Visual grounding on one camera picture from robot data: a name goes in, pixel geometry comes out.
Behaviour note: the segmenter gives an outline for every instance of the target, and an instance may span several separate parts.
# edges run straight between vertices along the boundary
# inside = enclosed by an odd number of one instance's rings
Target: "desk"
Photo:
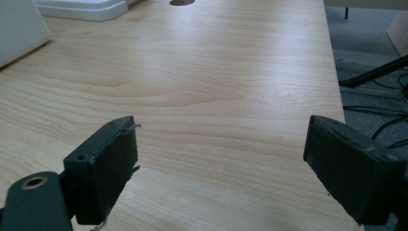
[[[2,205],[134,115],[141,169],[105,230],[362,230],[302,160],[310,115],[344,119],[322,1],[148,0],[46,23],[52,41],[0,72]]]

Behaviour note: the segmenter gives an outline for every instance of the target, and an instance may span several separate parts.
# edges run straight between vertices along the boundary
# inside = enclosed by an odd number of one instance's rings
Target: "carpeted floor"
[[[326,8],[339,80],[355,77],[399,58],[386,34],[388,25],[395,13],[396,11],[350,9],[349,19],[344,20],[344,8]],[[399,70],[378,79],[378,83],[400,89],[397,80],[400,75],[405,73],[408,71]],[[401,82],[407,83],[408,76],[402,77]],[[390,94],[400,93],[400,90],[390,90],[373,82],[364,84],[362,88],[363,90],[385,91]],[[408,104],[403,98],[367,95],[349,90],[342,90],[341,95],[344,106],[369,106],[387,109],[385,111],[380,110],[381,112],[396,110],[408,114]],[[347,125],[371,137],[381,125],[398,116],[344,110],[344,117]],[[407,139],[408,133],[406,131],[408,131],[408,119],[385,128],[375,140],[389,146],[396,141]],[[408,159],[408,146],[401,146],[393,149],[393,151]],[[396,218],[391,215],[385,226],[366,225],[365,230],[391,231],[395,230],[395,223]]]

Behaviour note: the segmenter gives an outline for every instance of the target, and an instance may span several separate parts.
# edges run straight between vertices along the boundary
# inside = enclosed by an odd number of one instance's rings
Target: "black metal leg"
[[[362,84],[365,84],[366,82],[375,80],[379,77],[382,77],[386,74],[392,73],[398,69],[401,69],[405,66],[408,65],[408,55],[401,57],[397,60],[394,60],[392,62],[389,62],[387,64],[383,64],[379,66],[376,69],[373,69],[369,72],[366,72],[362,75],[359,75],[357,77],[347,79],[347,80],[342,80],[339,82],[340,86],[345,86],[345,87],[357,87]]]
[[[345,20],[348,20],[348,8],[345,8],[345,16],[344,16]]]

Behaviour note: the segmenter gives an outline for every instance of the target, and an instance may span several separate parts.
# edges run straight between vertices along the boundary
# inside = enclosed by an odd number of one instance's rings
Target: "light wood tabletop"
[[[322,0],[45,21],[52,40],[0,70],[0,206],[133,115],[141,168],[105,230],[362,230],[302,160],[310,115],[344,120]]]

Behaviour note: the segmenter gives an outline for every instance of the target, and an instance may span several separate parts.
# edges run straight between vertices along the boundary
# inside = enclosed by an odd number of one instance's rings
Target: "floor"
[[[348,20],[344,20],[344,8],[326,8],[339,80],[349,79],[399,58],[386,33],[395,14],[396,11],[390,10],[349,9]],[[399,85],[396,80],[405,73],[408,73],[408,71],[399,70],[379,79],[378,82],[398,88]],[[365,84],[365,88],[384,90],[384,88],[374,83]],[[365,95],[344,90],[341,91],[341,94],[344,106],[372,106],[408,113],[407,103],[402,98]],[[395,118],[395,116],[373,115],[348,110],[344,110],[344,117],[347,125],[369,137],[382,124]],[[376,141],[387,146],[396,141],[406,139],[408,137],[408,134],[405,132],[407,129],[407,119],[402,120],[384,129]],[[396,148],[394,151],[408,159],[408,146]],[[367,225],[365,230],[394,230],[395,222],[395,217],[390,216],[389,222],[385,226]]]

